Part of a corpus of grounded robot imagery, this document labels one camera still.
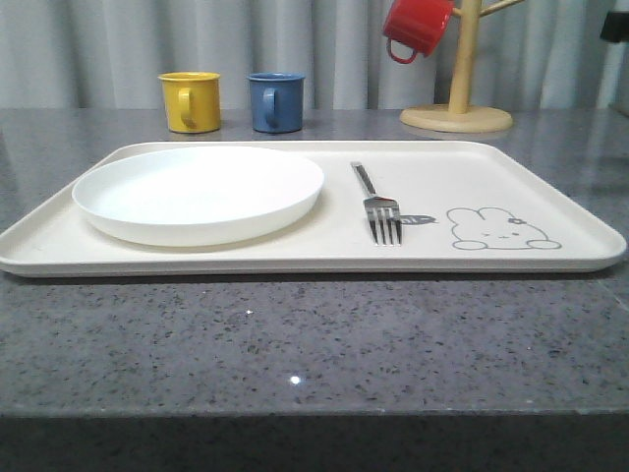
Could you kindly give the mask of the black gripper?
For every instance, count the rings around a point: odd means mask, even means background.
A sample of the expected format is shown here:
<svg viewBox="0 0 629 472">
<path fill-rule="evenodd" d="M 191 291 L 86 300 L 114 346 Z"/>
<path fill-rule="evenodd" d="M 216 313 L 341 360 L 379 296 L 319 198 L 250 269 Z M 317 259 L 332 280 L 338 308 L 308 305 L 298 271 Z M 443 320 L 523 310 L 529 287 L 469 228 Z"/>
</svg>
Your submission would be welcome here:
<svg viewBox="0 0 629 472">
<path fill-rule="evenodd" d="M 610 43 L 629 41 L 629 12 L 608 11 L 600 31 L 600 39 Z"/>
</svg>

